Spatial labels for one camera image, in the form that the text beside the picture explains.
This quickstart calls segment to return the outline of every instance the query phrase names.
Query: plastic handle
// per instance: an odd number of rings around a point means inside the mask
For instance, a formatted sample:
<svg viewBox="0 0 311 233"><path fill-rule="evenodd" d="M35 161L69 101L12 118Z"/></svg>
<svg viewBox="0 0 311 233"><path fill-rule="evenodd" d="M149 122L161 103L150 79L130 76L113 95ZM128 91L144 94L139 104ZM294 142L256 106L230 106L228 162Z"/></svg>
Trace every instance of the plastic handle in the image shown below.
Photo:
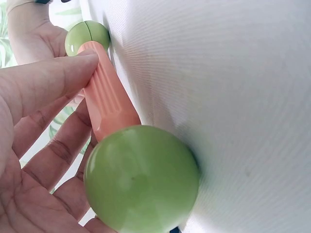
<svg viewBox="0 0 311 233"><path fill-rule="evenodd" d="M84 95L94 134L100 142L111 133L141 122L103 46L88 41L78 52L87 49L93 49L99 57Z"/></svg>

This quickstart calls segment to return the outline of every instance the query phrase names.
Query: jade ball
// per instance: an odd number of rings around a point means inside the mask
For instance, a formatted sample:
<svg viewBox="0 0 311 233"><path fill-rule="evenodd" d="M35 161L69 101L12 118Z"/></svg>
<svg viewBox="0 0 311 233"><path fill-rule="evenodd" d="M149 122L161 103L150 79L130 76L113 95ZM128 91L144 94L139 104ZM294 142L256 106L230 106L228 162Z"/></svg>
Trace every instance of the jade ball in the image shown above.
<svg viewBox="0 0 311 233"><path fill-rule="evenodd" d="M90 206L118 233L167 233L189 216L199 170L177 137L140 125L94 148L84 182Z"/></svg>
<svg viewBox="0 0 311 233"><path fill-rule="evenodd" d="M81 45L87 41L97 41L107 51L110 44L108 30L95 21L84 21L75 25L65 39L65 49L68 56L75 56Z"/></svg>

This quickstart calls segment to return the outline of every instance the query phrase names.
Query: white surface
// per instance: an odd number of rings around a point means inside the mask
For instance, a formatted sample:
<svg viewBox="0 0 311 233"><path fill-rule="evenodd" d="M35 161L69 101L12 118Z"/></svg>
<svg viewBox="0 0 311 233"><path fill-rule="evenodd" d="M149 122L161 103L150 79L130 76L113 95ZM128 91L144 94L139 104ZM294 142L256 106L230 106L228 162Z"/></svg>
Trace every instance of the white surface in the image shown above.
<svg viewBox="0 0 311 233"><path fill-rule="evenodd" d="M89 2L143 122L200 162L184 232L311 232L311 2Z"/></svg>

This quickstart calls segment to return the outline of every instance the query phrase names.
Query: large green ball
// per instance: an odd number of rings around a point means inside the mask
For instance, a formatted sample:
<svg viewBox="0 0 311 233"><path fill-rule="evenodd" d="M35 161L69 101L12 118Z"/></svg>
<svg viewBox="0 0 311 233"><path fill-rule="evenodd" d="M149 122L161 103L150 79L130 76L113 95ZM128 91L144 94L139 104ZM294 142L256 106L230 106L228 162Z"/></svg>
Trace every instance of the large green ball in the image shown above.
<svg viewBox="0 0 311 233"><path fill-rule="evenodd" d="M199 170L191 151L174 135L133 126L108 136L85 170L89 203L119 233L167 233L189 215Z"/></svg>
<svg viewBox="0 0 311 233"><path fill-rule="evenodd" d="M110 43L108 30L95 21L85 21L75 25L65 39L65 49L68 56L75 56L79 48L87 41L97 41L107 51Z"/></svg>

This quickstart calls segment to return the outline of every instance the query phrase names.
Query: orange handle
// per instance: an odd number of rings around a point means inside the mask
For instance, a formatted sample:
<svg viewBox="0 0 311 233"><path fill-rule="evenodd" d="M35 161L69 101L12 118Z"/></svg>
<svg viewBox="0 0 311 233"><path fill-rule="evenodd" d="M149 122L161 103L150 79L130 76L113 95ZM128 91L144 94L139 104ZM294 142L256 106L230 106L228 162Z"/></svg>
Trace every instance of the orange handle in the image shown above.
<svg viewBox="0 0 311 233"><path fill-rule="evenodd" d="M99 57L84 95L94 134L100 142L111 133L141 122L103 46L88 41L78 52L87 49L93 49Z"/></svg>

